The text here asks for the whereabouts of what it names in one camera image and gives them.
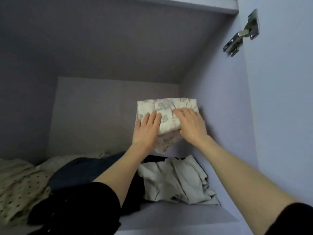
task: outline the blue cloth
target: blue cloth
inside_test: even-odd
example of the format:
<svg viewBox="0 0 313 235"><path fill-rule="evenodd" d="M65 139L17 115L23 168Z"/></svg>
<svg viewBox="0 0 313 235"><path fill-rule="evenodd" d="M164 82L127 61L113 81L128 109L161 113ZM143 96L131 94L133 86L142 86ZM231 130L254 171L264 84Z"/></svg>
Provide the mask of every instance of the blue cloth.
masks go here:
<svg viewBox="0 0 313 235"><path fill-rule="evenodd" d="M91 183L119 160L125 152L107 158L77 158L61 167L49 180L51 191Z"/></svg>

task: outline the open white door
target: open white door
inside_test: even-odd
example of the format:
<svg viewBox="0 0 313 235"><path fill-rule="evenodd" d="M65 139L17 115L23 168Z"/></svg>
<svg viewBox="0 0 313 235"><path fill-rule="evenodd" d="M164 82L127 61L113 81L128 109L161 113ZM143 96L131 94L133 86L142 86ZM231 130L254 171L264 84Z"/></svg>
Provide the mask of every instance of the open white door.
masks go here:
<svg viewBox="0 0 313 235"><path fill-rule="evenodd" d="M242 27L255 8L260 23L260 35L245 38L240 50L245 51L259 168L313 205L313 0L238 3Z"/></svg>

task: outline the hinge plate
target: hinge plate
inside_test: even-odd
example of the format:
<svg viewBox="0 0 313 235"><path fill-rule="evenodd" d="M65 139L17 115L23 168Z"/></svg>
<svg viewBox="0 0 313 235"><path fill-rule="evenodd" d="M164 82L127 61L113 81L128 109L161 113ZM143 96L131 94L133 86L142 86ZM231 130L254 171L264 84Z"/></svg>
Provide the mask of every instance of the hinge plate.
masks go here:
<svg viewBox="0 0 313 235"><path fill-rule="evenodd" d="M224 46L223 51L229 53L230 56L234 56L239 52L239 47L243 44L243 38L249 37L253 40L260 34L258 11L255 9L248 16L248 23L243 31L239 31L234 37Z"/></svg>

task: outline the black sleeve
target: black sleeve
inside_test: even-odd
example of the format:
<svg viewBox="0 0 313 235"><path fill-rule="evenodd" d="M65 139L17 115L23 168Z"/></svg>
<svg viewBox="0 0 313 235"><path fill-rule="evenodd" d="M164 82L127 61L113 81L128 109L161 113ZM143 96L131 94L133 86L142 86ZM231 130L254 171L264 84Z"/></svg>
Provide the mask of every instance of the black sleeve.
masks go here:
<svg viewBox="0 0 313 235"><path fill-rule="evenodd" d="M287 206L277 217L265 235L313 234L313 208L302 203Z"/></svg>
<svg viewBox="0 0 313 235"><path fill-rule="evenodd" d="M107 234L119 228L120 204L107 185L92 182L81 186L52 214L43 227L31 234Z"/></svg>

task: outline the forearm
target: forearm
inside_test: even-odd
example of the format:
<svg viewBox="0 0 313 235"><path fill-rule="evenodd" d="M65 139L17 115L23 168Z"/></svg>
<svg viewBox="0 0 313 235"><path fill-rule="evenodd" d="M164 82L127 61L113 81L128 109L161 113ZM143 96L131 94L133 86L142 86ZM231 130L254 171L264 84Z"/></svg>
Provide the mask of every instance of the forearm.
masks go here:
<svg viewBox="0 0 313 235"><path fill-rule="evenodd" d="M109 169L98 176L94 182L101 182L116 193L122 206L127 191L141 161L149 152L140 145L131 145L123 157L115 162Z"/></svg>
<svg viewBox="0 0 313 235"><path fill-rule="evenodd" d="M255 235L264 234L280 212L295 202L266 176L224 150L209 136L199 149Z"/></svg>

